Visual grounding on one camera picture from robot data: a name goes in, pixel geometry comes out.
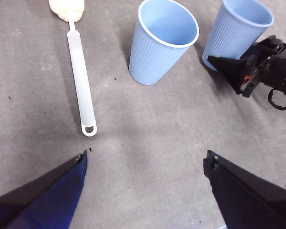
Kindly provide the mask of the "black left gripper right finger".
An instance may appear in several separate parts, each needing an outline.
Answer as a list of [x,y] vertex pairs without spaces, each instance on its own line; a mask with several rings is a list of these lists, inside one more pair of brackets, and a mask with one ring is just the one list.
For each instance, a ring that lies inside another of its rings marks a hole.
[[229,229],[286,229],[286,189],[211,150],[203,168]]

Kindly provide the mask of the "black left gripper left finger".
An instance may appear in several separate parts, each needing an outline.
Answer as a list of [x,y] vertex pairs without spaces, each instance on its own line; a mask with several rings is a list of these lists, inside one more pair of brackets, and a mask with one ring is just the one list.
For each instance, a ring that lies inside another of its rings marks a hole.
[[0,196],[0,229],[69,228],[84,187],[87,152]]

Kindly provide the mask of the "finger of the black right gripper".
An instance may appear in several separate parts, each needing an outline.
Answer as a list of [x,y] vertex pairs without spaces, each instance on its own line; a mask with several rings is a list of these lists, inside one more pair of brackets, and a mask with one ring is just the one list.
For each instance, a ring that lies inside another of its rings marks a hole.
[[244,54],[240,59],[211,56],[208,62],[220,72],[236,94],[251,94],[253,79],[253,55]]

